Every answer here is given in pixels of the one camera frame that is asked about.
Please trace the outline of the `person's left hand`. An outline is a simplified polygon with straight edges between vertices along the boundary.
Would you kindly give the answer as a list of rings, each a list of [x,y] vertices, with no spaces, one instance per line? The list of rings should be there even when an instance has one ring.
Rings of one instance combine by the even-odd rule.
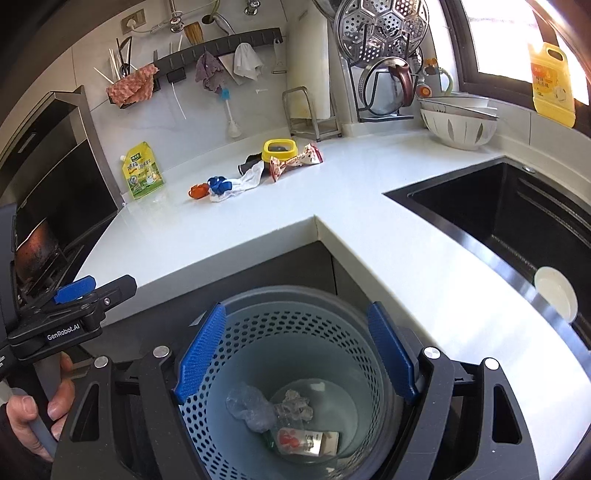
[[[53,461],[54,453],[47,449],[48,439],[52,438],[53,443],[60,439],[75,397],[74,384],[67,377],[73,369],[72,360],[66,353],[61,353],[59,360],[61,382],[47,406],[47,415],[52,421],[49,430],[45,429],[32,396],[12,389],[6,403],[7,419],[16,439],[31,453],[49,462]]]

